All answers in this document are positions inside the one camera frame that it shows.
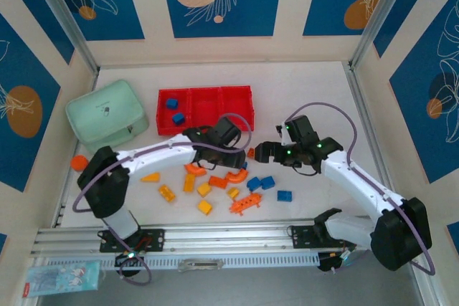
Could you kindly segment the orange capped cylinder container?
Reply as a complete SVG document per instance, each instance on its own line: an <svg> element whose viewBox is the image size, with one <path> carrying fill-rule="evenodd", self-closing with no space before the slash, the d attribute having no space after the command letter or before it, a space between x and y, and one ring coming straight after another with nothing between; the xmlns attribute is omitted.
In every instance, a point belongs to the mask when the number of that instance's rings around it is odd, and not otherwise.
<svg viewBox="0 0 459 306"><path fill-rule="evenodd" d="M83 155L76 155L70 161L70 166L74 171L84 171L89 163L89 160Z"/></svg>

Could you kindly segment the orange caterpillar shaped toy piece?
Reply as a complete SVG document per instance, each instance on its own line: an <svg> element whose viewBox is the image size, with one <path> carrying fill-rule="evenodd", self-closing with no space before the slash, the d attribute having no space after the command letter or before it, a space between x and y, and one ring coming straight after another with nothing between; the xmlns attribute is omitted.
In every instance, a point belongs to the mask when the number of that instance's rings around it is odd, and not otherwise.
<svg viewBox="0 0 459 306"><path fill-rule="evenodd" d="M243 199L234 201L232 205L229 207L229 212L232 214L239 214L240 216L242 216L244 211L253 206L259 208L261 201L262 195L260 193L251 193Z"/></svg>

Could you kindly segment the aluminium side rail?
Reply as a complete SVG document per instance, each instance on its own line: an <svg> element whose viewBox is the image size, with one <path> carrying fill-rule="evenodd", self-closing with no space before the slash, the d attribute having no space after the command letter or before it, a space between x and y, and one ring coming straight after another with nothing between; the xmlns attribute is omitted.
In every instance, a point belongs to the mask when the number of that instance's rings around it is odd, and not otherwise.
<svg viewBox="0 0 459 306"><path fill-rule="evenodd" d="M372 158L375 163L379 179L384 186L390 188L391 190L395 190L392 177L389 173L389 169L384 161L381 146L379 144L377 134L373 126L371 113L366 103L363 89L359 84L358 75L351 69L351 65L349 62L343 61L342 66L351 90L351 94L354 99L357 112L362 123L366 140L369 144L369 149L372 153Z"/></svg>
<svg viewBox="0 0 459 306"><path fill-rule="evenodd" d="M75 138L73 140L73 148L72 148L72 152L70 154L70 161L72 160L72 158L74 156L76 156L80 152L80 146L81 146L80 145L80 141L77 138ZM69 192L69 189L70 189L70 184L71 184L71 180L72 180L73 174L74 174L74 171L71 168L70 162L69 162L68 163L68 169L67 169L67 172L65 174L65 178L63 180L63 183L62 183L62 188L60 190L60 195L59 195L59 197L57 199L57 204L56 204L56 207L55 207L55 210L54 210L54 213L53 213L53 217L52 217L52 220L50 221L50 227L52 229L61 226L62 217L63 217L62 214L63 214L63 212L65 211L65 208L66 208L67 199L68 199L68 192Z"/></svg>

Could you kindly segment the orange curved lego piece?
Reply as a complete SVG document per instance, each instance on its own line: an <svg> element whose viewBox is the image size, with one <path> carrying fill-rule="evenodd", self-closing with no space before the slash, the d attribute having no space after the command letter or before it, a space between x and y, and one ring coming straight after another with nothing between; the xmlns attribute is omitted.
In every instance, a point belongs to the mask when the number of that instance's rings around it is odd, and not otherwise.
<svg viewBox="0 0 459 306"><path fill-rule="evenodd" d="M225 176L225 179L229 183L239 184L246 180L248 176L248 171L245 169L240 169L237 173L228 172Z"/></svg>
<svg viewBox="0 0 459 306"><path fill-rule="evenodd" d="M192 174L194 176L204 176L207 174L207 170L205 168L194 165L193 163L186 164L184 167L188 174Z"/></svg>

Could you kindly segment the red three-compartment plastic bin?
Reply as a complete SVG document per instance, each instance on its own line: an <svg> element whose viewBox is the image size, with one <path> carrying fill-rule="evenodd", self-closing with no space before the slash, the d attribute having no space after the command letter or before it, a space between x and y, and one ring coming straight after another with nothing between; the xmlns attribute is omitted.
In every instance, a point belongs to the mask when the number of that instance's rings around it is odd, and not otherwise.
<svg viewBox="0 0 459 306"><path fill-rule="evenodd" d="M176 110L166 108L168 98L179 101ZM186 120L182 125L174 125L172 117L176 113L184 114ZM225 113L236 113L244 118L231 118L240 130L255 129L255 109L249 85L160 89L156 106L157 133L176 135L187 128L215 125Z"/></svg>

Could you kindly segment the mint green zip pouch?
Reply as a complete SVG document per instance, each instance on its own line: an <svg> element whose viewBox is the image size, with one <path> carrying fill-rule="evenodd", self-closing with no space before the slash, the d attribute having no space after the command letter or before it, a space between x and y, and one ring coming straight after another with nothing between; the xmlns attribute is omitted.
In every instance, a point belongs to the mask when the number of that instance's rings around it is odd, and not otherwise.
<svg viewBox="0 0 459 306"><path fill-rule="evenodd" d="M125 80L71 100L65 111L75 136L91 153L133 140L149 127L141 101Z"/></svg>

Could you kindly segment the light blue tissue packet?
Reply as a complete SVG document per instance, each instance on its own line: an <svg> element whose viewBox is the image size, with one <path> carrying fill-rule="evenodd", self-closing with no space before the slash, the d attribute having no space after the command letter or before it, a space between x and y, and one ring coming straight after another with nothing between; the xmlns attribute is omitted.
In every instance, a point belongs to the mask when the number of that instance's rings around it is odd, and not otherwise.
<svg viewBox="0 0 459 306"><path fill-rule="evenodd" d="M97 290L99 275L99 261L31 267L27 271L22 297Z"/></svg>

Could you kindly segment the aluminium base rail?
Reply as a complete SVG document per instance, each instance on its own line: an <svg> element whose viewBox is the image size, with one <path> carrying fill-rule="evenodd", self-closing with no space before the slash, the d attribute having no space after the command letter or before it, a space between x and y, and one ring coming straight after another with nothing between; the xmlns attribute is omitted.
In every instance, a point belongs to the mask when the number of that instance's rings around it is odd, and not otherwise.
<svg viewBox="0 0 459 306"><path fill-rule="evenodd" d="M215 254L245 252L291 252L292 226L311 226L313 220L239 221L208 224L157 224L144 229L163 229L163 254ZM99 254L97 227L39 229L30 252L32 257L87 256Z"/></svg>

